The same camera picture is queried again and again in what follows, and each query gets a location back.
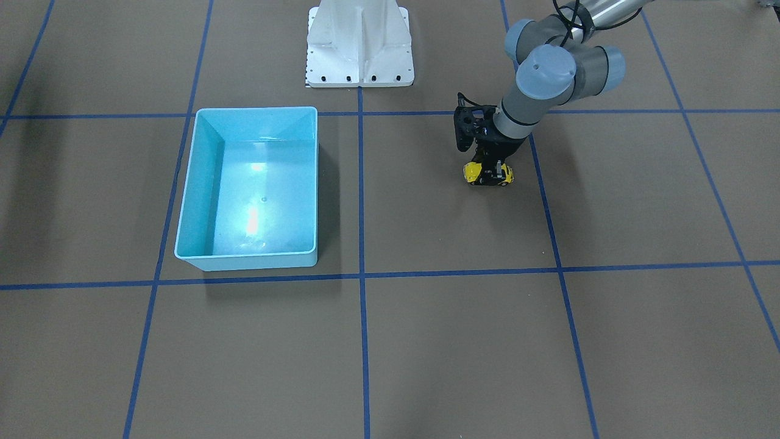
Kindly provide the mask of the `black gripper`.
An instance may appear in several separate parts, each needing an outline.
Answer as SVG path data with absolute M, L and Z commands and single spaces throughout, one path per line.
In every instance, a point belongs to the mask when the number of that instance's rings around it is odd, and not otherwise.
M 470 162 L 470 184 L 474 186 L 490 185 L 490 178 L 484 174 L 485 162 L 488 164 L 496 162 L 493 175 L 495 185 L 509 185 L 511 183 L 511 167 L 505 161 L 518 151 L 527 138 L 504 136 L 494 125 L 474 127 L 472 134 L 476 147 Z

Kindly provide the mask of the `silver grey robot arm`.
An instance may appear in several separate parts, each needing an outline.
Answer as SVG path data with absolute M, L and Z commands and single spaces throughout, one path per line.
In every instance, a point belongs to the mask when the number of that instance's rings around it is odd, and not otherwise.
M 507 159 L 529 139 L 555 106 L 616 88 L 626 76 L 626 59 L 613 46 L 588 46 L 599 32 L 630 22 L 644 1 L 553 3 L 542 20 L 521 20 L 509 28 L 504 49 L 517 64 L 514 84 L 497 105 L 481 105 L 459 93 L 453 114 L 460 152 L 474 150 L 463 168 L 470 185 L 507 186 L 514 174 Z

